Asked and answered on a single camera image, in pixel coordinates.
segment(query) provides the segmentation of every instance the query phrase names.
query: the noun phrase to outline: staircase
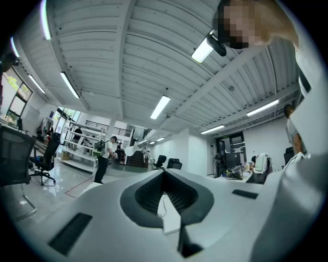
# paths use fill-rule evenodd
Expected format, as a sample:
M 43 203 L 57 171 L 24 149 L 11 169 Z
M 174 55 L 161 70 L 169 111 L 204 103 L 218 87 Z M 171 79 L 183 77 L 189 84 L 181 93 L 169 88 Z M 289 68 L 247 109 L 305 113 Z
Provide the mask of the staircase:
M 147 168 L 148 162 L 144 162 L 144 154 L 142 152 L 136 151 L 133 156 L 128 157 L 127 166 Z

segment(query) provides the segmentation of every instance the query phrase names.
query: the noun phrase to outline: chair base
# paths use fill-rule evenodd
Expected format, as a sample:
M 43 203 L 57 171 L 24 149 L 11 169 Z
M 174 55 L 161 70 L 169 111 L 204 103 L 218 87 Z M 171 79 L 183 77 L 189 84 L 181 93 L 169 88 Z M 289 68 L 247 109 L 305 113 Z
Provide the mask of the chair base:
M 28 216 L 30 216 L 30 215 L 33 215 L 33 214 L 36 212 L 36 207 L 32 204 L 32 202 L 31 202 L 31 201 L 27 198 L 27 196 L 25 195 L 24 190 L 23 190 L 23 185 L 22 185 L 22 184 L 21 184 L 21 187 L 22 187 L 23 197 L 25 198 L 25 200 L 27 201 L 27 203 L 29 203 L 30 206 L 33 207 L 33 210 L 32 210 L 31 212 L 25 214 L 25 215 L 21 215 L 21 216 L 19 216 L 19 217 L 16 217 L 16 218 L 12 219 L 12 220 L 14 220 L 14 221 L 22 220 L 22 219 L 24 219 L 24 218 L 26 218 L 26 217 L 28 217 Z
M 30 177 L 36 177 L 36 176 L 40 176 L 41 177 L 41 186 L 43 186 L 43 180 L 42 177 L 46 177 L 48 179 L 53 180 L 53 183 L 56 184 L 56 180 L 54 178 L 52 178 L 51 176 L 49 176 L 49 173 L 43 173 L 43 170 L 41 169 L 41 171 L 34 171 L 34 174 L 31 174 Z

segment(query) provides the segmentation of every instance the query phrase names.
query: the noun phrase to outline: person's arm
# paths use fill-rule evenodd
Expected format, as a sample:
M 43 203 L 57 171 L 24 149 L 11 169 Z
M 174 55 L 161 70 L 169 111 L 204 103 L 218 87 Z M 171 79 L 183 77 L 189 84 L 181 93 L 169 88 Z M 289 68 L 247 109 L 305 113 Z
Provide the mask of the person's arm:
M 111 148 L 108 148 L 108 153 L 113 157 L 113 158 L 117 158 L 117 156 L 113 153 Z
M 294 140 L 293 143 L 294 143 L 295 151 L 296 151 L 295 154 L 298 154 L 300 152 L 303 153 L 301 136 L 299 134 L 297 134 L 294 136 L 293 140 Z

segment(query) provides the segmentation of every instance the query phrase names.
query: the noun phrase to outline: black office chair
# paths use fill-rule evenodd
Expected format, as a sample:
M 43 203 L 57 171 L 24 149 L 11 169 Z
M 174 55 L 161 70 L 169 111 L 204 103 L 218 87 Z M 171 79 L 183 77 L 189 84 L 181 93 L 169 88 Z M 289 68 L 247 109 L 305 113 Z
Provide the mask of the black office chair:
M 47 149 L 42 156 L 36 156 L 36 150 L 37 148 L 34 148 L 34 157 L 31 157 L 30 160 L 36 165 L 37 169 L 40 169 L 41 171 L 34 171 L 34 174 L 31 174 L 31 177 L 35 176 L 41 176 L 41 185 L 43 186 L 43 180 L 42 177 L 46 177 L 53 180 L 53 183 L 56 183 L 56 180 L 49 176 L 49 173 L 44 173 L 45 171 L 50 171 L 54 168 L 54 160 L 53 156 L 56 153 L 56 150 L 60 144 L 60 134 L 59 133 L 53 133 L 51 135 L 51 138 L 49 140 Z
M 157 169 L 160 169 L 163 166 L 163 163 L 165 163 L 165 161 L 166 161 L 166 156 L 159 155 L 156 164 L 154 160 L 154 166 L 156 166 Z
M 36 212 L 35 206 L 23 191 L 23 183 L 30 183 L 29 158 L 35 139 L 11 128 L 0 126 L 0 186 L 20 184 L 24 199 L 33 210 L 15 218 L 20 220 Z
M 283 154 L 285 158 L 285 165 L 288 164 L 289 160 L 294 156 L 294 149 L 292 147 L 286 148 L 286 153 Z
M 168 166 L 167 168 L 174 168 L 174 169 L 179 169 L 181 170 L 182 168 L 182 163 L 180 163 L 180 160 L 177 158 L 170 158 L 168 161 Z

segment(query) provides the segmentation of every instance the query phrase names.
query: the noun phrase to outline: metal rack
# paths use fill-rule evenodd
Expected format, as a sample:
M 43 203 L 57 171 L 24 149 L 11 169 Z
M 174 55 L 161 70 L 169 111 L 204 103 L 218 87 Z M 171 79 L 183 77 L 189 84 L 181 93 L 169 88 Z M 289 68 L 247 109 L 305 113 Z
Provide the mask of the metal rack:
M 65 130 L 67 132 L 67 135 L 63 129 L 60 139 L 62 141 L 65 141 L 65 145 L 63 146 L 62 150 L 70 153 L 70 159 L 62 160 L 60 157 L 57 157 L 57 159 L 69 165 L 91 172 L 92 176 L 94 176 L 96 170 L 96 157 L 93 155 L 94 148 L 93 146 L 89 145 L 81 145 L 81 143 L 84 138 L 88 138 L 89 140 L 94 141 L 94 143 L 100 141 L 101 139 L 103 139 L 104 130 L 102 128 L 94 128 L 86 125 L 81 125 L 70 120 L 66 120 L 64 126 L 66 126 L 68 122 L 69 129 Z M 78 127 L 82 130 L 82 134 L 74 132 Z M 78 143 L 74 143 L 71 141 L 75 135 L 78 135 L 80 137 Z M 76 145 L 76 150 L 74 151 L 73 149 L 71 149 L 69 145 Z

